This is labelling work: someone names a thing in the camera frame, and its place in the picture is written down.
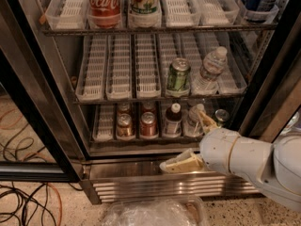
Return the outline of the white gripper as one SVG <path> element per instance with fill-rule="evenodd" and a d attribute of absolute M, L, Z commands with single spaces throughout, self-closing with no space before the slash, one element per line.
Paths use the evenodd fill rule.
<path fill-rule="evenodd" d="M 185 173 L 205 171 L 206 166 L 208 170 L 229 174 L 230 154 L 240 137 L 239 133 L 226 128 L 218 128 L 216 122 L 201 110 L 197 112 L 197 115 L 203 132 L 207 134 L 199 143 L 200 154 L 188 149 L 162 162 L 159 166 L 160 170 L 164 173 Z"/>

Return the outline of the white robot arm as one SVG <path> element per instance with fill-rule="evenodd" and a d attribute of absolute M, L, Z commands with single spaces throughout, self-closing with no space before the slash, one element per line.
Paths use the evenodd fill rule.
<path fill-rule="evenodd" d="M 270 143 L 243 137 L 238 132 L 219 128 L 199 110 L 205 136 L 199 153 L 188 149 L 160 164 L 166 173 L 213 170 L 238 176 L 261 194 L 294 211 L 301 211 L 301 137 L 288 136 Z"/>

